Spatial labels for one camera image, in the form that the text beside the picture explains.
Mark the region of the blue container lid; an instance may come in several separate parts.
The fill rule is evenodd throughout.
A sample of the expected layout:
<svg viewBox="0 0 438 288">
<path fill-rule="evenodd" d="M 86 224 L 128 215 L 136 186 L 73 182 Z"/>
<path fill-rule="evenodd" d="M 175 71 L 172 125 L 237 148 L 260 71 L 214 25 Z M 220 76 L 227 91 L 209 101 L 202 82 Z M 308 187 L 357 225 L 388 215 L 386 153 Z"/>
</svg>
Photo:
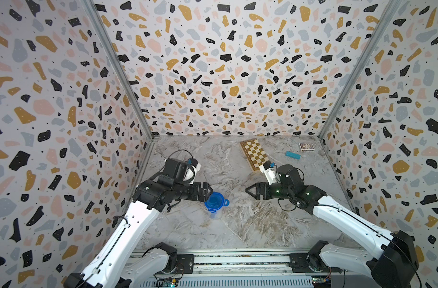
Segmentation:
<svg viewBox="0 0 438 288">
<path fill-rule="evenodd" d="M 216 213 L 221 210 L 222 207 L 229 206 L 230 201 L 226 199 L 221 193 L 213 192 L 204 204 L 209 212 Z"/>
</svg>

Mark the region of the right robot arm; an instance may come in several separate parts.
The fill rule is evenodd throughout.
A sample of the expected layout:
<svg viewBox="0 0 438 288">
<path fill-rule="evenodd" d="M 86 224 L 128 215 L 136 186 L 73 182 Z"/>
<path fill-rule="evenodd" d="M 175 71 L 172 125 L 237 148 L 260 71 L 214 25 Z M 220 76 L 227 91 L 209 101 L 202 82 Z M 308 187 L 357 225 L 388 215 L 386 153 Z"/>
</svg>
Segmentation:
<svg viewBox="0 0 438 288">
<path fill-rule="evenodd" d="M 259 167 L 266 182 L 255 185 L 257 200 L 289 200 L 296 209 L 320 218 L 352 238 L 359 248 L 318 241 L 307 254 L 311 270 L 340 268 L 370 277 L 382 288 L 408 288 L 418 278 L 414 239 L 404 231 L 392 232 L 360 217 L 322 189 L 304 184 L 302 170 L 265 162 Z"/>
</svg>

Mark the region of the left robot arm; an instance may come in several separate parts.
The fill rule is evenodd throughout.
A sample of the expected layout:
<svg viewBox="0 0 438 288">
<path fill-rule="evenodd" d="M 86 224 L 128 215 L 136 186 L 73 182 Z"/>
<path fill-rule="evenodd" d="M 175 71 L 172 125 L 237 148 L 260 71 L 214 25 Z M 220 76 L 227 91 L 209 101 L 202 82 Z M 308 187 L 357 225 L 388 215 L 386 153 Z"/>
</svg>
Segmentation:
<svg viewBox="0 0 438 288">
<path fill-rule="evenodd" d="M 137 242 L 163 211 L 169 212 L 181 200 L 204 203 L 210 212 L 217 212 L 229 201 L 215 193 L 207 182 L 158 183 L 153 180 L 140 184 L 125 215 L 120 217 L 114 234 L 83 272 L 70 274 L 66 288 L 134 288 L 158 273 L 177 285 L 192 273 L 194 256 L 179 255 L 176 248 L 163 242 L 148 248 L 135 263 L 128 264 Z"/>
</svg>

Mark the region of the wooden chessboard box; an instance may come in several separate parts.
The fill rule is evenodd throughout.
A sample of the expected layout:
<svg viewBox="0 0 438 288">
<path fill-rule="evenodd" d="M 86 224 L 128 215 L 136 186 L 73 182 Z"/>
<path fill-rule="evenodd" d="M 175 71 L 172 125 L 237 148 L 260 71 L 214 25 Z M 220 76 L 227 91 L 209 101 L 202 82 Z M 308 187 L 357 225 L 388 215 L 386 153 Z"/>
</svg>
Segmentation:
<svg viewBox="0 0 438 288">
<path fill-rule="evenodd" d="M 257 138 L 239 143 L 252 173 L 260 172 L 260 165 L 269 161 L 269 157 Z"/>
</svg>

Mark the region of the teal rectangular block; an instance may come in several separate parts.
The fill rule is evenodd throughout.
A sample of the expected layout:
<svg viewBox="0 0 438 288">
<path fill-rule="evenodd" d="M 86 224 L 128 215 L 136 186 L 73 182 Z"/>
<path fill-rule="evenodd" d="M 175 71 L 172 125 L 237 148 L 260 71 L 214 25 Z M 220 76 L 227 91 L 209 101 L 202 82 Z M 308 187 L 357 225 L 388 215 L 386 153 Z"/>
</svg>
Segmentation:
<svg viewBox="0 0 438 288">
<path fill-rule="evenodd" d="M 285 156 L 296 159 L 296 160 L 300 160 L 301 159 L 301 155 L 294 153 L 294 152 L 290 152 L 290 151 L 286 151 L 285 152 Z"/>
</svg>

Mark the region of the playing card box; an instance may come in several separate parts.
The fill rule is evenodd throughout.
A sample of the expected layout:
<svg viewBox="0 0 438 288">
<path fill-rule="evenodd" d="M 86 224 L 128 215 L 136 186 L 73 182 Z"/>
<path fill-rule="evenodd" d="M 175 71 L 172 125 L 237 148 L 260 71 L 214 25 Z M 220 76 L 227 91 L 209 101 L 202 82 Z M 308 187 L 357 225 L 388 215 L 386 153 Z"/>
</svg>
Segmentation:
<svg viewBox="0 0 438 288">
<path fill-rule="evenodd" d="M 314 151 L 315 146 L 311 143 L 299 143 L 299 148 L 301 151 Z"/>
</svg>

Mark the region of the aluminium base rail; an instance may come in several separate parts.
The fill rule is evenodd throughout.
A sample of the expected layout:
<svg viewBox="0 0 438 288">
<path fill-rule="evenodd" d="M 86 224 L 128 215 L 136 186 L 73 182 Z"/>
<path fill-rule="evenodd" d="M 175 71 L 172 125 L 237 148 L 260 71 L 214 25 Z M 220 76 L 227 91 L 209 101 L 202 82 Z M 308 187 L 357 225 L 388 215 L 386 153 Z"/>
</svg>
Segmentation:
<svg viewBox="0 0 438 288">
<path fill-rule="evenodd" d="M 313 271 L 304 250 L 290 248 L 186 249 L 168 274 L 140 280 L 137 288 L 375 288 L 369 277 L 343 268 Z"/>
</svg>

